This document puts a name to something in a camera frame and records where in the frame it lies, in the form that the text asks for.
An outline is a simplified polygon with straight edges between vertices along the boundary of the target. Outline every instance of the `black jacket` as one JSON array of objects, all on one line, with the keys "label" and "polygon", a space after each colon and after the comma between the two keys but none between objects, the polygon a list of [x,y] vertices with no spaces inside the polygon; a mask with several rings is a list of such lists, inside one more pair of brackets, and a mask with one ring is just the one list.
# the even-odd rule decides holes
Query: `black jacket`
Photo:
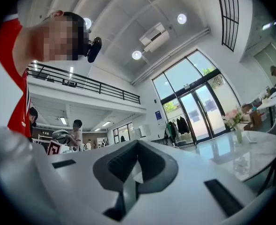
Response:
[{"label": "black jacket", "polygon": [[180,120],[177,119],[176,123],[177,123],[177,128],[179,129],[180,134],[190,133],[188,125],[184,118],[180,117]]}]

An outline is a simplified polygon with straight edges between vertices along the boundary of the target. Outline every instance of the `table leg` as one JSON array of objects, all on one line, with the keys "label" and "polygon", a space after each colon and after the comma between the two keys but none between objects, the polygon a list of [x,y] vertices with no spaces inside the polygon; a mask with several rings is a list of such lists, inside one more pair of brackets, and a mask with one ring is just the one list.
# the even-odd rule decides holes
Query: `table leg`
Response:
[{"label": "table leg", "polygon": [[269,107],[268,110],[269,110],[269,116],[270,116],[270,127],[272,128],[274,125],[274,120],[273,120],[273,113],[272,113],[271,107]]}]

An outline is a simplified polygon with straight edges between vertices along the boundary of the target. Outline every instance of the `ceiling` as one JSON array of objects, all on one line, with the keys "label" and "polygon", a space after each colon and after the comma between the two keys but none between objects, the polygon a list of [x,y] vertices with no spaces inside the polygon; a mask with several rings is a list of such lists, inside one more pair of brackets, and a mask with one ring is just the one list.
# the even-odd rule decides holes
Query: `ceiling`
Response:
[{"label": "ceiling", "polygon": [[[201,8],[200,0],[20,0],[18,13],[22,24],[27,26],[38,24],[55,10],[73,11],[90,18],[90,38],[101,37],[103,41],[101,54],[93,65],[104,70],[110,68],[110,73],[132,82],[207,26]],[[187,23],[177,22],[179,14],[187,16]],[[132,53],[144,48],[139,38],[157,23],[162,23],[170,39],[154,52],[145,52],[142,59],[134,60]],[[88,75],[89,69],[83,66],[77,73]]]},{"label": "ceiling", "polygon": [[[84,104],[66,104],[51,99],[46,100],[35,97],[31,98],[31,103],[38,111],[38,119],[36,121],[38,126],[56,129],[60,129],[59,127],[72,127],[72,123],[76,119],[82,121],[83,129],[91,129],[92,131],[97,128],[107,129],[129,117],[138,116],[134,113],[100,110]],[[62,124],[60,117],[66,119],[67,125]],[[111,123],[102,127],[107,121],[111,121]]]}]

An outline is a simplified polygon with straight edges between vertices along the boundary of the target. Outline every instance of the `person in white shirt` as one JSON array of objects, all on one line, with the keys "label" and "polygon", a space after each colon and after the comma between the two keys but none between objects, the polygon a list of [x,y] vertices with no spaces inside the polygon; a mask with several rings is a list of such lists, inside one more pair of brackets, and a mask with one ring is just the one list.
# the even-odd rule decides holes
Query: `person in white shirt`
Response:
[{"label": "person in white shirt", "polygon": [[91,139],[88,139],[88,142],[86,143],[86,148],[88,150],[91,150]]}]

